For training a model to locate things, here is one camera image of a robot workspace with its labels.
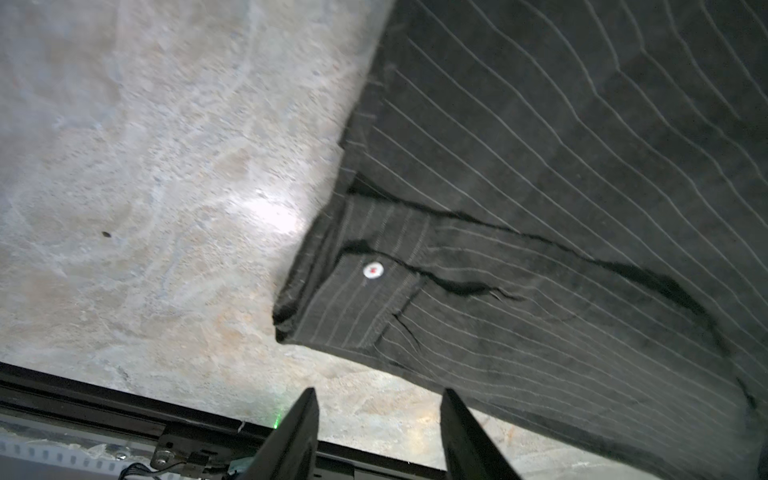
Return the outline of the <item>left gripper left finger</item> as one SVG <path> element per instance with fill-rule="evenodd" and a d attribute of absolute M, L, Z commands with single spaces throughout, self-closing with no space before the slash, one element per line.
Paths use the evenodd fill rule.
<path fill-rule="evenodd" d="M 316 391 L 305 389 L 267 437 L 242 480 L 307 480 L 313 478 L 318 447 L 320 409 Z"/>

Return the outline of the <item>dark grey pinstripe shirt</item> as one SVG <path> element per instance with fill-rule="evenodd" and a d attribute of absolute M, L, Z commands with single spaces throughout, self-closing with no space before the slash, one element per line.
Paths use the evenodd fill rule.
<path fill-rule="evenodd" d="M 767 5 L 398 1 L 273 310 L 663 479 L 767 475 Z"/>

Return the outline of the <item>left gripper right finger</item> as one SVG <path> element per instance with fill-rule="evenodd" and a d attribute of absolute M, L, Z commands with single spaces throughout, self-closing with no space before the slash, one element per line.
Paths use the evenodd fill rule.
<path fill-rule="evenodd" d="M 440 433 L 450 480 L 521 480 L 458 393 L 446 388 L 440 404 Z"/>

